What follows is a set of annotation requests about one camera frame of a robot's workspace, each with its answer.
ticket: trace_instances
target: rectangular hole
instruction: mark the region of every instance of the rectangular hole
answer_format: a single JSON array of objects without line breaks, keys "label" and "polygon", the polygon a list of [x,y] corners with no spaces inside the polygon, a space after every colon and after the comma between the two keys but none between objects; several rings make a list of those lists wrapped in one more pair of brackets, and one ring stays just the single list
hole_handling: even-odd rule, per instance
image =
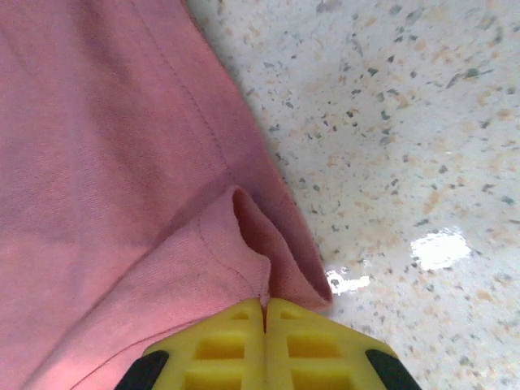
[{"label": "rectangular hole", "polygon": [[186,373],[182,390],[241,390],[239,373],[197,372]]},{"label": "rectangular hole", "polygon": [[231,316],[231,319],[249,319],[248,314],[245,311],[239,311]]},{"label": "rectangular hole", "polygon": [[290,358],[339,358],[340,350],[333,337],[319,333],[287,336]]},{"label": "rectangular hole", "polygon": [[197,346],[195,359],[243,359],[245,342],[241,334],[218,333],[202,339]]},{"label": "rectangular hole", "polygon": [[348,372],[293,369],[293,390],[354,390]]}]

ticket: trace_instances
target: pink fabric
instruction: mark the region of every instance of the pink fabric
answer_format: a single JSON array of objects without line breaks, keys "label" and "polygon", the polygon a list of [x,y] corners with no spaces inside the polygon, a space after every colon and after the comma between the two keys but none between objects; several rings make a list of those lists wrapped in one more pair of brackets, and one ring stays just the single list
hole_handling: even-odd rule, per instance
[{"label": "pink fabric", "polygon": [[319,254],[180,0],[0,7],[0,387],[108,389],[248,297],[325,309]]}]

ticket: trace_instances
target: speckled floor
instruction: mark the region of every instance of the speckled floor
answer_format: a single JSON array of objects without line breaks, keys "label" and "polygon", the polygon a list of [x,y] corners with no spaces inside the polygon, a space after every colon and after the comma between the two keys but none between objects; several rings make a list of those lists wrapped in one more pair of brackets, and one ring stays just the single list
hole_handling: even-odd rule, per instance
[{"label": "speckled floor", "polygon": [[423,389],[520,388],[520,2],[188,3],[310,224],[331,317]]}]

